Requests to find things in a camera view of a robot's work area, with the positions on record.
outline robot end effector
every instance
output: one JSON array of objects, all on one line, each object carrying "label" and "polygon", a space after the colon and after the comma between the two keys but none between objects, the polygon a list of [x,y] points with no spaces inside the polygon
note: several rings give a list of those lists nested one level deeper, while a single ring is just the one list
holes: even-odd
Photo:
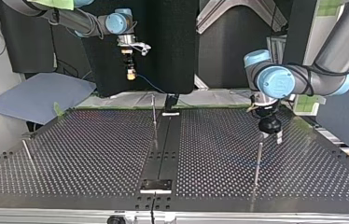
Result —
[{"label": "robot end effector", "polygon": [[128,8],[116,9],[110,15],[96,17],[77,7],[89,5],[94,0],[74,0],[75,9],[66,10],[46,7],[34,2],[23,0],[4,0],[9,6],[21,14],[34,17],[43,17],[51,25],[62,25],[75,30],[79,37],[117,35],[121,53],[124,55],[124,63],[127,70],[127,78],[136,78],[136,63],[133,51],[140,51],[146,56],[151,47],[143,42],[137,42],[134,35],[134,27],[137,21],[133,21],[132,11]]},{"label": "robot end effector", "polygon": [[253,92],[249,110],[258,115],[259,129],[281,135],[275,116],[281,99],[289,94],[331,96],[349,91],[349,3],[313,65],[274,64],[270,52],[257,50],[244,57],[244,66]]}]

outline gray fabric sheet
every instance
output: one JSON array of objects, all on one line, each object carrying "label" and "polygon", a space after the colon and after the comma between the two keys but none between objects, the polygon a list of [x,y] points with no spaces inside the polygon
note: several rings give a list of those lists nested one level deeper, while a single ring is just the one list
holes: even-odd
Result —
[{"label": "gray fabric sheet", "polygon": [[58,73],[41,73],[0,95],[0,114],[46,124],[56,118],[54,105],[64,111],[85,100],[96,85]]}]

